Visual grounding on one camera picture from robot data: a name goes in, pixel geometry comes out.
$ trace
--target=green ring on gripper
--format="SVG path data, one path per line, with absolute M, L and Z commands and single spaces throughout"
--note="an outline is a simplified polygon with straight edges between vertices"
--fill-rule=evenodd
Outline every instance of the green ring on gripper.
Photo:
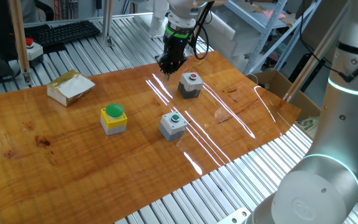
M 106 107 L 106 114 L 110 117 L 117 118 L 124 113 L 124 108 L 118 104 L 110 104 Z
M 165 30 L 169 33 L 169 35 L 172 35 L 172 34 L 175 33 L 174 31 L 172 31 L 172 30 L 170 30 L 168 28 L 168 25 L 165 27 Z M 187 39 L 187 37 L 191 37 L 192 35 L 193 34 L 190 34 L 190 36 L 189 35 L 184 35 L 184 34 L 175 34 L 174 37 L 178 37 L 178 38 L 181 38 L 181 39 Z

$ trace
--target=metal pole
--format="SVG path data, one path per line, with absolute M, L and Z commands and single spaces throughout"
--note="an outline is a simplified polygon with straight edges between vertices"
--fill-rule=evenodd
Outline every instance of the metal pole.
M 12 24 L 16 40 L 17 55 L 19 56 L 20 70 L 26 83 L 31 83 L 30 64 L 27 58 L 27 47 L 25 44 L 23 15 L 20 0 L 9 0 L 11 8 Z
M 317 46 L 314 54 L 320 60 L 327 52 L 327 49 L 331 46 L 335 38 L 340 33 L 343 24 L 345 23 L 345 18 L 347 17 L 347 11 L 349 9 L 349 2 L 343 7 L 342 11 L 339 13 L 335 19 L 332 26 L 329 28 L 327 34 L 324 36 L 320 44 Z M 317 64 L 317 60 L 314 57 L 310 57 L 308 63 L 303 67 L 303 70 L 298 75 L 298 78 L 293 82 L 290 89 L 285 94 L 283 100 L 290 102 L 291 99 L 298 93 L 302 84 L 310 76 L 310 73 L 313 71 L 314 67 Z
M 310 13 L 312 12 L 313 9 L 314 9 L 313 6 L 310 6 L 310 7 L 306 10 L 305 14 L 308 15 L 306 18 L 309 18 Z M 257 68 L 261 63 L 263 63 L 263 62 L 266 60 L 266 58 L 267 58 L 271 53 L 273 53 L 273 51 L 274 51 L 274 50 L 292 33 L 292 31 L 296 28 L 295 34 L 294 34 L 294 36 L 291 38 L 291 41 L 292 41 L 292 40 L 295 38 L 296 34 L 299 34 L 300 23 L 301 23 L 301 20 L 298 19 L 298 20 L 293 24 L 293 26 L 292 26 L 291 28 L 289 28 L 289 29 L 280 37 L 280 39 L 278 39 L 278 40 L 276 41 L 276 43 L 274 43 L 274 45 L 271 46 L 270 49 L 269 49 L 268 51 L 266 51 L 266 53 L 265 53 L 256 63 L 253 63 L 253 66 L 252 66 L 252 68 L 249 70 L 249 73 L 253 73 L 253 72 L 256 70 L 256 68 Z M 285 49 L 285 51 L 284 51 L 282 57 L 285 57 L 285 52 L 287 52 L 287 53 L 290 52 L 290 51 L 287 51 L 287 50 L 292 50 L 292 48 L 291 48 L 291 49 L 289 49 L 289 48 L 291 48 L 291 45 L 289 45 L 289 46 Z
M 108 46 L 113 46 L 111 31 L 112 29 L 112 4 L 113 0 L 104 0 L 104 14 L 103 14 L 103 31 L 102 38 L 106 41 Z
M 312 5 L 310 7 L 313 7 L 313 10 L 306 15 L 306 11 L 303 12 L 303 17 L 304 17 L 304 21 L 302 24 L 302 30 L 300 30 L 300 26 L 298 26 L 298 28 L 296 28 L 296 31 L 294 32 L 291 41 L 288 43 L 287 47 L 285 48 L 284 52 L 282 53 L 280 59 L 278 60 L 276 66 L 274 67 L 274 70 L 280 70 L 285 61 L 287 60 L 289 54 L 292 52 L 292 49 L 294 48 L 295 44 L 298 42 L 299 40 L 299 32 L 303 33 L 303 31 L 305 30 L 306 26 L 308 25 L 310 19 L 313 17 L 313 14 L 316 12 L 318 6 L 320 5 L 321 0 L 315 0 Z
M 254 52 L 252 53 L 251 57 L 248 59 L 245 69 L 242 71 L 244 75 L 248 74 L 251 71 L 252 66 L 254 65 L 256 59 L 258 58 L 258 55 L 260 54 L 264 45 L 266 44 L 267 38 L 269 37 L 273 29 L 274 23 L 278 20 L 278 17 L 280 13 L 283 11 L 283 8 L 286 3 L 287 0 L 278 0 L 278 3 L 273 11 L 273 14 L 267 22 L 265 30 L 261 33 L 259 37 L 259 41 Z

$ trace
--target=desk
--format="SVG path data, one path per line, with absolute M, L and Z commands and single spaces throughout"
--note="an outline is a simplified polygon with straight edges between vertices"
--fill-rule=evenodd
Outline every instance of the desk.
M 158 71 L 152 64 L 92 76 L 96 86 L 67 108 L 45 86 L 0 94 L 0 221 L 115 222 L 279 137 L 299 112 L 218 52 L 178 72 L 204 80 L 195 99 L 177 92 L 179 75 L 167 83 Z M 129 118 L 122 134 L 106 136 L 99 123 L 110 103 Z M 158 126 L 171 110 L 189 127 L 166 142 Z

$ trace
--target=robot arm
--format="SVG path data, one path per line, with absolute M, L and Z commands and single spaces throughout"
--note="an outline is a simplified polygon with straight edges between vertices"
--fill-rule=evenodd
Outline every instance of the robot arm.
M 358 201 L 358 0 L 349 0 L 313 144 L 246 224 L 340 224 Z
M 186 62 L 187 58 L 184 54 L 186 45 L 190 44 L 195 48 L 200 27 L 214 1 L 169 0 L 168 3 L 170 12 L 163 38 L 164 51 L 163 54 L 155 57 L 167 79 Z

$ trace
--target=black cable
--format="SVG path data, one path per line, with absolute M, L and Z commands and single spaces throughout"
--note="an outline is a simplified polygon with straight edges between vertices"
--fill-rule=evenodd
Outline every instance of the black cable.
M 124 1 L 124 4 L 122 5 L 122 9 L 121 9 L 121 15 L 123 15 L 124 13 L 124 8 L 125 8 L 125 4 L 126 4 L 127 0 Z
M 13 81 L 16 77 L 18 77 L 21 74 L 21 70 L 19 69 L 19 71 L 11 78 L 2 78 L 0 79 L 0 83 L 6 83 L 6 82 L 10 82 Z
M 302 16 L 301 16 L 301 24 L 300 24 L 300 31 L 299 31 L 299 39 L 301 40 L 302 44 L 305 46 L 306 49 L 308 49 L 308 52 L 320 63 L 320 59 L 313 53 L 312 50 L 309 49 L 309 45 L 307 45 L 305 43 L 305 41 L 302 39 L 302 30 L 303 30 L 303 14 L 305 13 L 305 0 L 302 0 L 302 10 L 303 10 L 303 13 L 302 13 Z M 324 67 L 336 72 L 336 73 L 341 73 L 329 66 L 327 66 L 325 63 L 323 64 Z
M 193 53 L 194 53 L 194 56 L 198 59 L 198 60 L 202 60 L 206 57 L 206 55 L 208 54 L 209 52 L 209 40 L 208 40 L 208 34 L 206 33 L 205 31 L 205 28 L 203 26 L 200 26 L 200 28 L 204 31 L 205 33 L 205 44 L 206 44 L 206 50 L 205 50 L 205 53 L 204 55 L 200 58 L 198 57 L 197 55 L 197 50 L 196 50 L 196 45 L 194 45 L 194 48 L 193 48 Z
M 205 19 L 206 19 L 206 16 L 208 15 L 208 13 L 211 11 L 211 8 L 212 8 L 212 5 L 214 4 L 214 1 L 211 1 L 209 3 L 207 3 L 207 5 L 205 6 L 203 12 L 201 13 L 200 15 L 200 18 L 198 19 L 196 25 L 194 26 L 194 29 L 193 31 L 191 32 L 192 34 L 194 33 L 194 30 L 196 30 L 197 27 L 199 27 L 199 29 L 197 30 L 197 33 L 196 35 L 193 37 L 193 53 L 194 53 L 194 56 L 198 59 L 198 60 L 202 60 L 204 59 L 207 55 L 208 55 L 208 52 L 209 52 L 209 40 L 208 40 L 208 35 L 206 33 L 206 30 L 205 28 L 203 27 L 204 23 L 205 23 Z M 198 55 L 197 55 L 197 51 L 196 51 L 196 46 L 197 46 L 197 39 L 198 39 L 198 36 L 200 35 L 200 32 L 201 32 L 201 29 L 204 31 L 205 33 L 205 41 L 206 41 L 206 51 L 205 51 L 205 54 L 200 58 Z
M 212 11 L 209 10 L 209 13 L 211 14 L 211 19 L 209 20 L 209 22 L 206 22 L 206 23 L 205 23 L 206 25 L 208 25 L 208 24 L 210 24 L 210 23 L 212 22 L 212 18 L 213 18 L 213 17 L 212 17 Z
M 127 9 L 128 9 L 129 4 L 130 4 L 130 2 L 128 1 L 127 4 L 125 5 L 124 14 L 127 14 Z
M 124 5 L 122 6 L 121 15 L 124 15 L 127 12 L 129 1 L 125 0 Z
M 312 50 L 309 49 L 309 46 L 302 39 L 303 14 L 305 13 L 305 0 L 302 0 L 302 10 L 303 10 L 303 13 L 302 13 L 302 16 L 301 16 L 299 38 L 300 38 L 302 44 L 306 47 L 306 49 L 308 49 L 310 54 L 320 63 L 320 59 L 312 52 Z M 352 74 L 350 76 L 347 76 L 347 75 L 343 74 L 342 72 L 337 71 L 337 70 L 327 66 L 325 63 L 323 63 L 323 66 L 328 68 L 328 69 L 330 69 L 331 71 L 336 72 L 340 77 L 342 77 L 345 80 L 345 82 L 351 82 L 351 81 L 353 81 L 353 79 L 355 79 L 356 76 L 358 76 L 358 68 L 356 70 L 354 70 L 354 72 L 352 72 Z

